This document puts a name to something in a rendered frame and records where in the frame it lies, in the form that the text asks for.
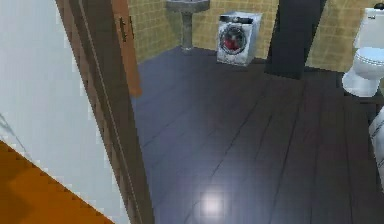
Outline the white washing machine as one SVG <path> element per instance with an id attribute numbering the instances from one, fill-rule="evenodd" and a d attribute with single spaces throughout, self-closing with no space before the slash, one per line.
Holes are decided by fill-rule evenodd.
<path id="1" fill-rule="evenodd" d="M 255 57 L 262 13 L 230 11 L 219 16 L 217 61 L 247 67 Z"/>

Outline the brown wooden room door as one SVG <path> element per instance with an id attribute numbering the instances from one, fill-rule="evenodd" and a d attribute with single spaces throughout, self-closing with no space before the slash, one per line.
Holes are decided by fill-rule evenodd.
<path id="1" fill-rule="evenodd" d="M 128 0 L 111 0 L 112 10 L 114 14 L 119 44 L 121 49 L 121 57 L 124 65 L 129 94 L 133 97 L 139 97 L 142 94 L 140 86 L 140 75 L 138 71 L 138 63 L 136 58 L 136 51 L 134 45 L 134 34 L 129 15 Z M 119 27 L 119 18 L 123 17 L 125 25 L 125 32 L 127 34 L 127 41 L 123 42 L 121 31 Z"/>

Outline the dark tall cabinet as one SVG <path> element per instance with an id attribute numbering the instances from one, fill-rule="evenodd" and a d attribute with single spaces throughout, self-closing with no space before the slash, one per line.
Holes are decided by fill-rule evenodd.
<path id="1" fill-rule="evenodd" d="M 265 72 L 300 79 L 327 0 L 279 0 Z"/>

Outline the white toilet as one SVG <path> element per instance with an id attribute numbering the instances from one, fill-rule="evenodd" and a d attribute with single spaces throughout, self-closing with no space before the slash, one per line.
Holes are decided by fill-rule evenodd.
<path id="1" fill-rule="evenodd" d="M 353 47 L 352 66 L 342 77 L 342 87 L 358 97 L 372 97 L 384 78 L 384 3 L 364 9 Z"/>

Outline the white bathtub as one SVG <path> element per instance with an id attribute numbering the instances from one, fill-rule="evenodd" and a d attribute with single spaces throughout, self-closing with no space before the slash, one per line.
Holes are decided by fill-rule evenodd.
<path id="1" fill-rule="evenodd" d="M 373 146 L 380 184 L 384 192 L 384 106 L 370 124 L 369 136 Z"/>

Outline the grey pedestal sink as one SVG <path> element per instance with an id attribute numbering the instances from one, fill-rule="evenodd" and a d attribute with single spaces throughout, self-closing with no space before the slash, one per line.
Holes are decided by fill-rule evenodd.
<path id="1" fill-rule="evenodd" d="M 167 10 L 178 12 L 182 19 L 181 48 L 189 51 L 192 44 L 192 17 L 210 9 L 210 0 L 166 0 Z"/>

